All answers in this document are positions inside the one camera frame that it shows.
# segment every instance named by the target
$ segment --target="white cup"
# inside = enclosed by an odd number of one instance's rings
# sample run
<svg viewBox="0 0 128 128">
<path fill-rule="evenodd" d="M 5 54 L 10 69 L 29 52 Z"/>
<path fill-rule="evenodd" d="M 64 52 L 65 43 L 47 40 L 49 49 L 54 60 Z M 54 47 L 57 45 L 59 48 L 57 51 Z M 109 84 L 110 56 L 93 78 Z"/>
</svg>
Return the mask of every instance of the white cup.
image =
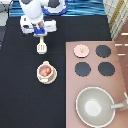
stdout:
<svg viewBox="0 0 128 128">
<path fill-rule="evenodd" d="M 50 68 L 51 69 L 51 72 L 50 72 L 50 74 L 48 74 L 48 76 L 42 76 L 41 75 L 41 71 L 44 68 Z M 37 77 L 40 80 L 40 82 L 48 83 L 49 81 L 52 81 L 54 79 L 54 72 L 55 72 L 54 67 L 51 66 L 48 61 L 44 61 L 43 64 L 40 65 L 37 69 Z"/>
</svg>

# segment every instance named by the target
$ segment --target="white object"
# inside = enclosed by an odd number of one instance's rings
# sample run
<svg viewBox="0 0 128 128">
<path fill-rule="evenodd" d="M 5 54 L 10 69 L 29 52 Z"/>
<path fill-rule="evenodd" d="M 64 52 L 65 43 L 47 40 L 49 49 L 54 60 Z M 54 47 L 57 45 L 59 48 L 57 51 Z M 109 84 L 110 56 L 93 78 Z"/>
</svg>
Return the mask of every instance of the white object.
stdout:
<svg viewBox="0 0 128 128">
<path fill-rule="evenodd" d="M 41 70 L 43 70 L 46 67 L 49 67 L 51 69 L 51 73 L 48 76 L 44 77 L 44 76 L 41 75 Z M 53 81 L 55 81 L 56 77 L 57 77 L 57 71 L 53 66 L 51 66 L 49 64 L 48 61 L 44 61 L 43 64 L 40 65 L 37 69 L 37 78 L 39 79 L 39 81 L 41 83 L 50 84 Z"/>
<path fill-rule="evenodd" d="M 78 116 L 94 128 L 106 127 L 113 121 L 115 109 L 111 109 L 111 105 L 114 105 L 112 97 L 98 87 L 83 89 L 76 99 Z"/>
<path fill-rule="evenodd" d="M 47 9 L 50 13 L 60 13 L 63 9 L 66 8 L 66 5 L 64 0 L 60 0 L 60 5 L 56 8 L 51 8 L 48 6 L 44 6 L 44 8 Z"/>
<path fill-rule="evenodd" d="M 0 0 L 0 4 L 10 4 L 11 0 Z"/>
<path fill-rule="evenodd" d="M 128 33 L 121 33 L 122 36 L 128 36 Z"/>
<path fill-rule="evenodd" d="M 128 95 L 124 92 L 124 96 L 126 100 L 124 100 L 122 103 L 112 105 L 111 109 L 120 109 L 120 111 L 127 110 L 128 109 Z"/>
<path fill-rule="evenodd" d="M 122 46 L 123 44 L 115 44 L 115 46 Z"/>
<path fill-rule="evenodd" d="M 101 106 L 96 102 L 96 100 L 90 100 L 85 104 L 85 110 L 90 116 L 98 116 L 101 112 Z"/>
<path fill-rule="evenodd" d="M 42 8 L 38 0 L 32 0 L 29 4 L 23 4 L 21 0 L 19 2 L 30 23 L 38 24 L 43 20 Z"/>
<path fill-rule="evenodd" d="M 45 54 L 47 52 L 47 45 L 44 43 L 44 37 L 40 36 L 40 43 L 37 45 L 37 52 Z"/>
<path fill-rule="evenodd" d="M 52 6 L 52 4 L 49 5 L 51 1 L 52 0 L 31 0 L 31 1 L 19 0 L 21 8 L 25 14 L 25 16 L 21 16 L 21 21 L 20 21 L 20 25 L 23 33 L 27 34 L 34 32 L 32 24 L 39 25 L 39 23 L 42 23 L 42 21 L 44 22 L 42 6 L 44 6 L 45 9 L 47 9 L 50 13 L 59 13 L 64 8 L 66 8 L 65 0 L 60 0 L 59 5 L 55 8 L 48 7 L 48 6 Z M 56 31 L 55 20 L 45 23 L 44 28 L 46 32 Z"/>
<path fill-rule="evenodd" d="M 22 32 L 25 34 L 28 33 L 33 33 L 34 32 L 34 28 L 32 23 L 30 22 L 29 18 L 27 18 L 26 15 L 21 16 L 20 19 L 20 26 L 22 29 Z M 51 21 L 45 21 L 44 22 L 44 30 L 46 32 L 54 32 L 57 30 L 56 28 L 56 21 L 55 20 L 51 20 Z"/>
<path fill-rule="evenodd" d="M 89 54 L 89 48 L 83 44 L 77 45 L 74 48 L 74 54 L 77 57 L 86 57 Z"/>
<path fill-rule="evenodd" d="M 118 54 L 118 56 L 125 56 L 125 54 Z"/>
</svg>

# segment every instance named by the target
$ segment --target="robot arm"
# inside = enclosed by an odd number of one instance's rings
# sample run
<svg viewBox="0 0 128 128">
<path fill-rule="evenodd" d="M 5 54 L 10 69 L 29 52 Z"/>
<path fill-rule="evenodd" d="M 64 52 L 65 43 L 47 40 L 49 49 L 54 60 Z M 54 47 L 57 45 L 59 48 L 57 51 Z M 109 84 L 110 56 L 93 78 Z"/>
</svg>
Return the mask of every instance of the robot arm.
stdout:
<svg viewBox="0 0 128 128">
<path fill-rule="evenodd" d="M 24 14 L 29 18 L 32 24 L 41 24 L 43 12 L 41 6 L 56 8 L 59 0 L 19 0 Z"/>
</svg>

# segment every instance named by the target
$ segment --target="white cylinder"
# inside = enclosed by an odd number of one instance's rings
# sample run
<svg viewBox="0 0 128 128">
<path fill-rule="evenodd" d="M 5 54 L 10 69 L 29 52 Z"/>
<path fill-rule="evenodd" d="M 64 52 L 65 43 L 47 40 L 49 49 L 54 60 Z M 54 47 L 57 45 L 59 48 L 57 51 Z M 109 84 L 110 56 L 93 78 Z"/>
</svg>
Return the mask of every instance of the white cylinder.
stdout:
<svg viewBox="0 0 128 128">
<path fill-rule="evenodd" d="M 39 1 L 33 0 L 29 4 L 23 4 L 20 0 L 19 2 L 24 14 L 32 24 L 37 24 L 43 19 L 43 12 Z"/>
</svg>

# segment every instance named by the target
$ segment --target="white robot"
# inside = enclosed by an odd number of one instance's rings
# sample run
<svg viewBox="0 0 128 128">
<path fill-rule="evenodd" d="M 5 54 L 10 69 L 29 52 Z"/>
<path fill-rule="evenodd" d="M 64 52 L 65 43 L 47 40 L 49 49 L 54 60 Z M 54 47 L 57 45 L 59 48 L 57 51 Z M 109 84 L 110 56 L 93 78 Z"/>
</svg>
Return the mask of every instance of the white robot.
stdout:
<svg viewBox="0 0 128 128">
<path fill-rule="evenodd" d="M 56 21 L 44 21 L 44 15 L 62 15 L 66 12 L 65 0 L 19 0 L 25 15 L 21 16 L 20 25 L 25 34 L 33 33 L 34 36 L 46 36 L 47 32 L 57 30 Z"/>
</svg>

